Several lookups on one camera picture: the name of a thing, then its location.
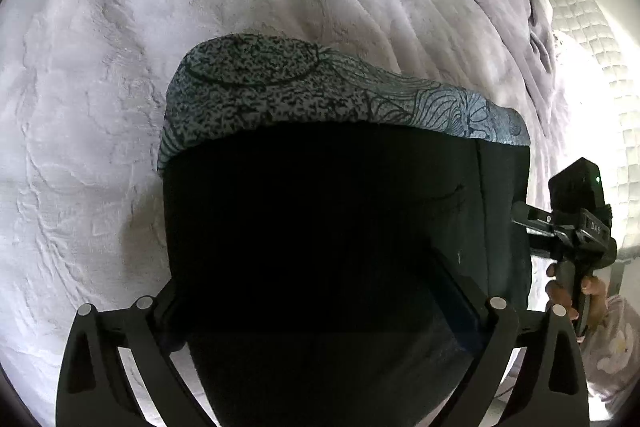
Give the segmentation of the black pants with blue trim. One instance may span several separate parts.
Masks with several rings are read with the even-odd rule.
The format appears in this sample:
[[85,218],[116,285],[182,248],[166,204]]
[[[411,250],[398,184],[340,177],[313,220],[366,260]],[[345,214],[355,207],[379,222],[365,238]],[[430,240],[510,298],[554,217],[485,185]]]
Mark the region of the black pants with blue trim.
[[188,342],[225,426],[416,426],[480,341],[450,270],[525,306],[515,110],[316,44],[230,35],[167,89],[157,169]]

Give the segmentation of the lavender plush bed blanket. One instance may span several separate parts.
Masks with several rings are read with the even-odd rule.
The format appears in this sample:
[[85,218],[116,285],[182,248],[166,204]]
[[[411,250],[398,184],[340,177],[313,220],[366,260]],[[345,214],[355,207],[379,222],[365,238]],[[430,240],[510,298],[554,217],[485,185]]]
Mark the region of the lavender plush bed blanket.
[[560,125],[539,0],[3,0],[1,363],[54,422],[76,309],[119,307],[168,277],[155,161],[170,78],[198,43],[291,37],[514,108],[548,200]]

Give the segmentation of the white quilted mattress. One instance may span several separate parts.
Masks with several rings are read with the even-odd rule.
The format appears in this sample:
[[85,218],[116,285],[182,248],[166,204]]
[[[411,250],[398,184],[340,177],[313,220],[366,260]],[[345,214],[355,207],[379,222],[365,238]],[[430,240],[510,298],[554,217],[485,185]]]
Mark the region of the white quilted mattress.
[[553,28],[572,37],[599,64],[608,83],[615,110],[615,130],[624,144],[624,158],[617,161],[620,174],[615,207],[620,257],[639,257],[639,83],[631,77],[622,50],[596,0],[549,0]]

